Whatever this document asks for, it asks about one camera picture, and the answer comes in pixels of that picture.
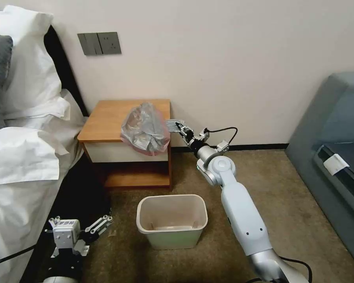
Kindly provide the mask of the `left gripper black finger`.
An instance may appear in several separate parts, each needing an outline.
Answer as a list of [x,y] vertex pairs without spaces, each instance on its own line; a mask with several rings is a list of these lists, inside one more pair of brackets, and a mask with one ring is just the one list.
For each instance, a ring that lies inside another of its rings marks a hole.
[[104,215],[96,220],[93,224],[86,227],[84,237],[99,237],[112,224],[113,217]]
[[48,222],[51,226],[51,229],[48,229],[47,233],[53,233],[54,228],[57,227],[57,225],[60,223],[60,221],[61,221],[60,217],[50,218],[48,220]]

